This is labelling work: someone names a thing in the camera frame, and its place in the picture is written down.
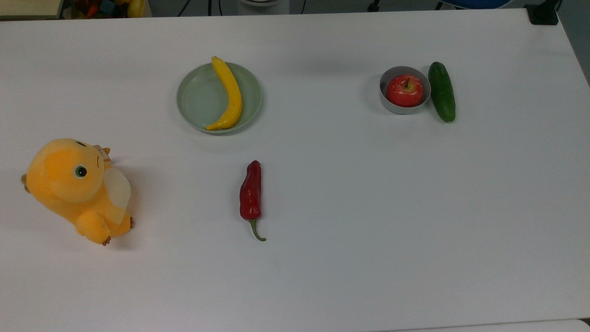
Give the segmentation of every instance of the pepper stem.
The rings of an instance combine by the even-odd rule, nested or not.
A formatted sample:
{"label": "pepper stem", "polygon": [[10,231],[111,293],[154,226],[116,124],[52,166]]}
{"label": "pepper stem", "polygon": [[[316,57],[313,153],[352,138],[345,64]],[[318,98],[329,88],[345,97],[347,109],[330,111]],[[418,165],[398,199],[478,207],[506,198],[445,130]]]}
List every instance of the pepper stem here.
{"label": "pepper stem", "polygon": [[248,220],[250,225],[252,226],[252,232],[254,232],[254,236],[260,241],[266,241],[266,237],[260,237],[258,232],[256,232],[256,219]]}

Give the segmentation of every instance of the floor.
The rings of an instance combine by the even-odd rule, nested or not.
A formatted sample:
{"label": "floor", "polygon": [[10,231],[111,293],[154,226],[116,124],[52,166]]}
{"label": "floor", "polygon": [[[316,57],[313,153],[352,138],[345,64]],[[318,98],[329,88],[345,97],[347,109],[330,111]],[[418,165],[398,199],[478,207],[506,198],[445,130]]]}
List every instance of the floor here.
{"label": "floor", "polygon": [[[221,1],[223,15],[238,15],[239,0],[212,0],[212,15],[219,15]],[[366,12],[372,0],[290,0],[291,14]],[[379,11],[423,11],[433,10],[438,0],[381,0]],[[524,4],[539,4],[541,0],[513,0],[506,8],[522,8]],[[153,16],[177,16],[186,0],[149,0]],[[206,16],[206,0],[190,0],[182,16]],[[563,0],[559,17],[568,34],[573,50],[578,57],[586,81],[590,82],[590,0]]]}

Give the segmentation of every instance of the small metal bowl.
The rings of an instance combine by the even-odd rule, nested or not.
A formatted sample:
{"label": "small metal bowl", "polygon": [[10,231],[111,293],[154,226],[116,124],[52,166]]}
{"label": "small metal bowl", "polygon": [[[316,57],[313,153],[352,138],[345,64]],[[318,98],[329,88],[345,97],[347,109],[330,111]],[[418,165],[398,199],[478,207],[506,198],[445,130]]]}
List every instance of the small metal bowl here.
{"label": "small metal bowl", "polygon": [[[392,79],[403,74],[416,76],[422,83],[422,90],[424,91],[424,95],[422,96],[422,100],[420,100],[420,104],[414,107],[398,106],[387,100],[387,85],[389,84],[389,82],[391,82]],[[414,113],[420,106],[422,106],[428,100],[428,98],[430,98],[430,82],[428,81],[428,78],[419,70],[414,69],[412,67],[399,66],[389,69],[381,76],[379,88],[381,90],[381,93],[379,94],[379,96],[381,97],[381,103],[383,104],[383,106],[385,106],[385,108],[388,111],[395,114]]]}

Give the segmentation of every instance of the apple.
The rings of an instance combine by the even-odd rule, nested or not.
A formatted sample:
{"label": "apple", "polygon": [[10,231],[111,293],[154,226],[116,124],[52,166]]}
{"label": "apple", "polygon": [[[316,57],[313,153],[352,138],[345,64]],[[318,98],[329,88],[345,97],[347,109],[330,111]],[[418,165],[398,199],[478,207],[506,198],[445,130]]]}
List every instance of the apple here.
{"label": "apple", "polygon": [[401,107],[414,107],[420,104],[424,90],[422,82],[414,75],[403,74],[394,77],[387,84],[387,100]]}

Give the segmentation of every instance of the plush toy eye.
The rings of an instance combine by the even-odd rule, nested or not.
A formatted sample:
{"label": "plush toy eye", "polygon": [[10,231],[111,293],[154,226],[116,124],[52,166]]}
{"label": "plush toy eye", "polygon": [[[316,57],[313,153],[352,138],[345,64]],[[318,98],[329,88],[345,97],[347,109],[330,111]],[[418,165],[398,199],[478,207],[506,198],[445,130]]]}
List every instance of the plush toy eye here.
{"label": "plush toy eye", "polygon": [[74,175],[77,178],[83,178],[83,177],[85,177],[86,176],[86,173],[88,173],[88,171],[86,171],[86,167],[84,167],[84,165],[78,165],[74,169]]}

